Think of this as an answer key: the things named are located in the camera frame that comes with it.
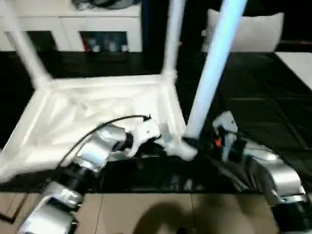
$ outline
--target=shelf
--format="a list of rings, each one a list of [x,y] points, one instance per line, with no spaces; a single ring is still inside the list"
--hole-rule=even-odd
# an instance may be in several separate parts
[[[12,0],[12,2],[20,17],[140,17],[141,12],[140,4],[120,10],[94,8],[77,11],[70,0]]]

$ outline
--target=beige tile floor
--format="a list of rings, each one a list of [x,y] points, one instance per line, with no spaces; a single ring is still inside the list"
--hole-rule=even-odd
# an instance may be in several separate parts
[[[23,194],[0,194],[0,212],[12,216]],[[30,194],[14,225],[0,222],[0,234],[14,234],[36,203]],[[90,194],[76,215],[77,234],[276,234],[260,195]]]

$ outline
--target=white pillow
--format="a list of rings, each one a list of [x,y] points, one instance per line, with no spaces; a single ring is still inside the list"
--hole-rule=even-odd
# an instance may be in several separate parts
[[[220,18],[218,11],[208,10],[207,40],[203,50],[207,51]],[[234,38],[233,52],[270,52],[279,43],[284,22],[284,13],[272,16],[242,17]]]

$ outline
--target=black tablecloth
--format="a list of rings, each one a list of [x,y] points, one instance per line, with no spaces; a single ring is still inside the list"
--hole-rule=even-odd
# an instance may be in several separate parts
[[[107,56],[87,53],[40,55],[55,78],[157,74],[162,61],[142,53]],[[176,83],[181,109],[188,119],[204,64],[203,54],[179,56]],[[33,89],[15,53],[0,53],[0,104],[3,147]],[[235,193],[232,183],[207,159],[212,120],[232,111],[238,127],[279,152],[312,191],[312,92],[275,54],[233,53],[202,132],[202,150],[192,162],[159,157],[108,163],[90,192],[208,192]],[[39,192],[51,171],[18,175],[1,191]]]

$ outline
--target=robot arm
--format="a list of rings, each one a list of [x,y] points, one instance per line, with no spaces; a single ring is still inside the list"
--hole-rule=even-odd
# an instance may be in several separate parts
[[[113,124],[95,131],[73,161],[63,168],[60,176],[48,184],[18,233],[74,233],[78,222],[73,212],[83,204],[84,195],[105,167],[109,156],[117,151],[126,151],[126,156],[132,157],[141,144],[158,137],[160,129],[152,119],[129,133]]]
[[[214,122],[214,164],[239,190],[261,191],[281,233],[312,233],[312,206],[297,172],[264,145],[237,134],[231,112]]]

